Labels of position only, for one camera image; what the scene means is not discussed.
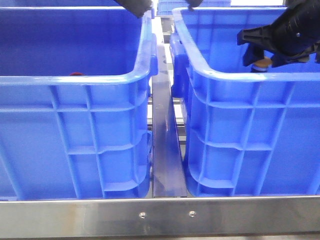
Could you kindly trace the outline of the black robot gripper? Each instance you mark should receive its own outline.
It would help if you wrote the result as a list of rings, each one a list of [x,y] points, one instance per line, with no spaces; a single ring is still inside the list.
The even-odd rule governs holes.
[[[320,41],[320,2],[287,0],[285,5],[287,9],[272,26],[242,29],[237,34],[238,46],[248,44],[242,57],[245,67],[264,59],[265,51],[273,53],[273,68],[310,60],[303,51]]]

